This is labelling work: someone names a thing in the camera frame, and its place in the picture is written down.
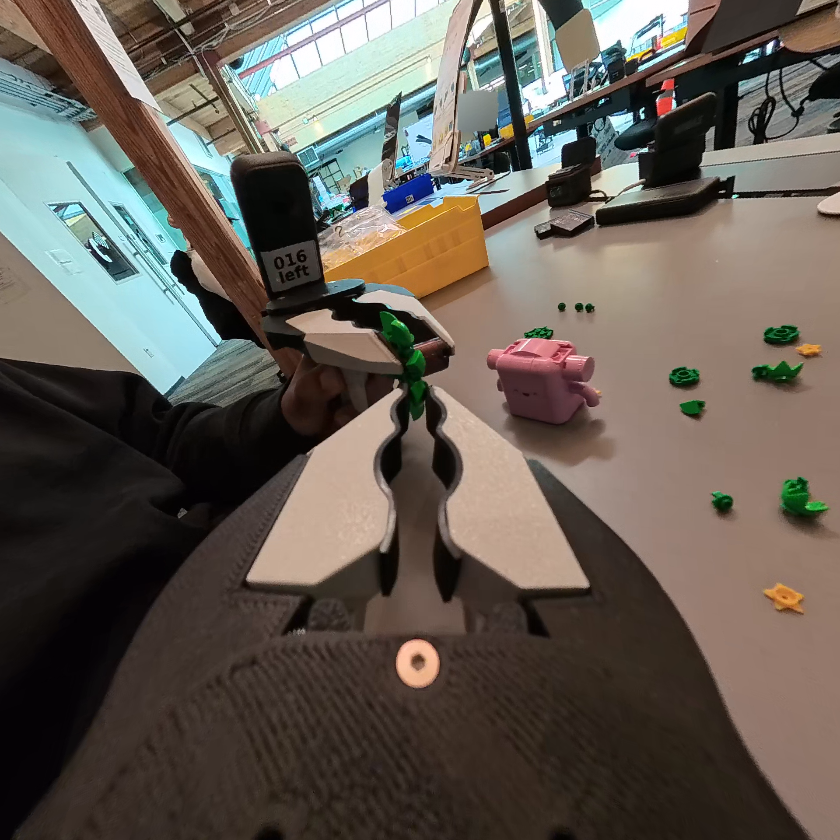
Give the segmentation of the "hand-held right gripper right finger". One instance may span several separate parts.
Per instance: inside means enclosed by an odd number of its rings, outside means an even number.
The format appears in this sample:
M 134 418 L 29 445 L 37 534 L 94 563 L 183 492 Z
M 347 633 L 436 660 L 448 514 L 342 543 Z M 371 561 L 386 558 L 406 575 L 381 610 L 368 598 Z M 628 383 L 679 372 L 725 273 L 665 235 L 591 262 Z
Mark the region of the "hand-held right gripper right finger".
M 443 388 L 426 399 L 437 504 L 434 579 L 466 621 L 588 596 L 592 585 L 521 450 Z

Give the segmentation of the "green toy leafy plant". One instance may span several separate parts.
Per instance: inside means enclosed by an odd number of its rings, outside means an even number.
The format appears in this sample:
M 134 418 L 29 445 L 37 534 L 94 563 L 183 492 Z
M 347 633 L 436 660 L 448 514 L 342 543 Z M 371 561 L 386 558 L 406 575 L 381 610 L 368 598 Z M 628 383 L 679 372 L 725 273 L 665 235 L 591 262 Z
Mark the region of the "green toy leafy plant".
M 409 328 L 393 312 L 380 313 L 381 337 L 402 365 L 398 375 L 399 382 L 407 388 L 409 413 L 413 420 L 424 414 L 426 394 L 426 360 L 415 345 L 415 339 Z

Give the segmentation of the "person's left forearm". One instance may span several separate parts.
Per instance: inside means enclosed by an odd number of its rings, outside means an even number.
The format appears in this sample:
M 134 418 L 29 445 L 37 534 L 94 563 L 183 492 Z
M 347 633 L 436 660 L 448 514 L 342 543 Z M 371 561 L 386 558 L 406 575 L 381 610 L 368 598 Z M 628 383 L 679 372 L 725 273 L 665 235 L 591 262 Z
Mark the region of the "person's left forearm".
M 283 391 L 249 394 L 228 406 L 188 402 L 165 415 L 163 461 L 191 501 L 234 507 L 307 452 L 315 437 L 281 409 Z

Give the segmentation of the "yellow plastic bin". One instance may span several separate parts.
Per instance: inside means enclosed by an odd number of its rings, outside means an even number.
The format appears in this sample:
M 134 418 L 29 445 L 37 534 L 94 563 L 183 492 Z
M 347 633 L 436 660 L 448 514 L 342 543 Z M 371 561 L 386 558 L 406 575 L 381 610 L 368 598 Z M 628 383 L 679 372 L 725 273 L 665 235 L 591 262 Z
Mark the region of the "yellow plastic bin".
M 446 196 L 437 205 L 415 209 L 400 223 L 402 234 L 326 269 L 325 280 L 362 279 L 425 298 L 489 266 L 476 196 Z

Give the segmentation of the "clear plastic bag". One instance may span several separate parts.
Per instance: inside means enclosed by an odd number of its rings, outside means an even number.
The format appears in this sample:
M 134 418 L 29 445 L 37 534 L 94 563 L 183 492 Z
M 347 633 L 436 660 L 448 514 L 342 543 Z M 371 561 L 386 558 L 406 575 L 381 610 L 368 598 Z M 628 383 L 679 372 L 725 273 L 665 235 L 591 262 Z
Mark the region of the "clear plastic bag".
M 405 232 L 384 206 L 358 210 L 318 235 L 323 268 L 337 268 Z

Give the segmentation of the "pink toy watering can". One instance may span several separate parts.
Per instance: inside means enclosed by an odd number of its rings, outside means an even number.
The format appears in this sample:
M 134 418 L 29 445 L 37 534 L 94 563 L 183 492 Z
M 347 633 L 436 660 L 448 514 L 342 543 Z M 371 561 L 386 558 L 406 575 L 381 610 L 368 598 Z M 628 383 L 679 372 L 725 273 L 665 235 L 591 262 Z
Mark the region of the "pink toy watering can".
M 600 405 L 589 385 L 595 360 L 578 354 L 571 342 L 519 339 L 490 350 L 486 362 L 513 416 L 562 425 L 583 406 Z

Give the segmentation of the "black power adapter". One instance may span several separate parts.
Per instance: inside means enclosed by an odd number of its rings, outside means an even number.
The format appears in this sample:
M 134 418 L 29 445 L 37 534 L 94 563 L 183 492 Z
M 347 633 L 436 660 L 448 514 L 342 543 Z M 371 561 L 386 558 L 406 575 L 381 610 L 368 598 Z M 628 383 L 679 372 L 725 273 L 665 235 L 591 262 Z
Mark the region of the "black power adapter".
M 533 232 L 538 240 L 548 238 L 574 238 L 593 229 L 595 218 L 573 208 L 565 208 L 561 213 L 551 216 L 545 222 L 534 226 Z

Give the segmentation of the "cardboard display board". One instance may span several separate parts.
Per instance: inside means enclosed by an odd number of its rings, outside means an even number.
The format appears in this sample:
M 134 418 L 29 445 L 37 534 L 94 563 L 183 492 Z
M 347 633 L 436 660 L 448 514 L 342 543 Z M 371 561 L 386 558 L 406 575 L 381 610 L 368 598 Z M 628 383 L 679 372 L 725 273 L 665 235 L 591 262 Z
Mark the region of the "cardboard display board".
M 480 1 L 458 1 L 448 21 L 444 51 L 437 72 L 428 172 L 432 177 L 460 178 L 483 186 L 493 182 L 495 175 L 491 169 L 459 163 L 460 131 L 456 119 L 461 59 L 469 28 L 474 23 L 479 7 Z

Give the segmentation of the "paper sign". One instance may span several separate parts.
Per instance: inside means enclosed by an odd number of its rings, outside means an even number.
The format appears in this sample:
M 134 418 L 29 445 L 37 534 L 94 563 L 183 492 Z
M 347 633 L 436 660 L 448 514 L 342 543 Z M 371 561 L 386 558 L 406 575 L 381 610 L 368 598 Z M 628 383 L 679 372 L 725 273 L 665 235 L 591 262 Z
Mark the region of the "paper sign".
M 132 99 L 161 112 L 158 102 L 132 63 L 98 1 L 71 1 L 102 54 Z

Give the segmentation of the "black pole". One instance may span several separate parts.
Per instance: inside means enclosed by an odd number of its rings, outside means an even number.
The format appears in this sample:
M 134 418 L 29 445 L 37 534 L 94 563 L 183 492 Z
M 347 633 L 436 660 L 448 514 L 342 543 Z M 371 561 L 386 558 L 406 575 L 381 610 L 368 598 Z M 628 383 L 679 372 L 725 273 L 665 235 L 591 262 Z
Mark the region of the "black pole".
M 513 169 L 517 172 L 532 168 L 529 136 L 522 110 L 522 96 L 518 84 L 518 70 L 511 31 L 504 1 L 489 1 L 490 14 L 497 38 L 497 51 L 505 79 L 508 106 L 513 131 Z

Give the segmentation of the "black flat device box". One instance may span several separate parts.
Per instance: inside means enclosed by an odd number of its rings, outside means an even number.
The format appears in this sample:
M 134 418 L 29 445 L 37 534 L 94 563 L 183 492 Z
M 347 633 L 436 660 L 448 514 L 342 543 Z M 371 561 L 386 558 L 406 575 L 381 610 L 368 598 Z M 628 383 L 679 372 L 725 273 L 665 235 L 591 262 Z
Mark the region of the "black flat device box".
M 645 189 L 620 192 L 595 211 L 595 225 L 609 227 L 635 224 L 698 213 L 732 194 L 733 179 L 722 181 L 714 176 Z

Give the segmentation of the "black office chair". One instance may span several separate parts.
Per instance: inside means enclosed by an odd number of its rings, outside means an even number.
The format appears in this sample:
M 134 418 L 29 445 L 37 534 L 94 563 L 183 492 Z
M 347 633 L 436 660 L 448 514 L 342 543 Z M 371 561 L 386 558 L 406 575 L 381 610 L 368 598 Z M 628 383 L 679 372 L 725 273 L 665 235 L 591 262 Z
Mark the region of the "black office chair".
M 632 123 L 619 133 L 615 139 L 615 148 L 619 151 L 633 152 L 648 147 L 655 141 L 657 117 L 641 119 Z

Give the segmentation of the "black device stand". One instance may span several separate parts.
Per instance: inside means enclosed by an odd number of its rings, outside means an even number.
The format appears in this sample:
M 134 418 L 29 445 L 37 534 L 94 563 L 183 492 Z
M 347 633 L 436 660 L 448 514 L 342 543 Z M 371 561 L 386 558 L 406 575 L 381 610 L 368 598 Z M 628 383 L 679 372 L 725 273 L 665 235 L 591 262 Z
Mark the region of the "black device stand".
M 707 132 L 714 126 L 717 95 L 705 92 L 658 118 L 654 139 L 639 155 L 643 189 L 670 186 L 699 176 Z

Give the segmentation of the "wooden post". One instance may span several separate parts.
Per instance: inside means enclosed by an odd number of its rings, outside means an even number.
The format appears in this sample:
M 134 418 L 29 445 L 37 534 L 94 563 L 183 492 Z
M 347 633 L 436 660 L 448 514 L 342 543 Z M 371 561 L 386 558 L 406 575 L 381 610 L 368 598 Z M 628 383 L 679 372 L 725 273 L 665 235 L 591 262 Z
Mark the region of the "wooden post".
M 159 112 L 126 92 L 70 1 L 17 5 L 268 348 L 260 327 L 267 294 L 255 260 Z

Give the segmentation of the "framed wall sign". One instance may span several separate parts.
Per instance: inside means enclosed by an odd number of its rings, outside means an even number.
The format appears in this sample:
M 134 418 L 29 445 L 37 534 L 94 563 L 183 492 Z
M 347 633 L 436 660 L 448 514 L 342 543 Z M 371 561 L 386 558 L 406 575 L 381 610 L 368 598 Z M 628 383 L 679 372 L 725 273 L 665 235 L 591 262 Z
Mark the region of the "framed wall sign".
M 47 203 L 48 209 L 61 221 L 90 257 L 119 284 L 137 277 L 140 273 L 127 259 L 115 241 L 97 220 L 78 202 Z

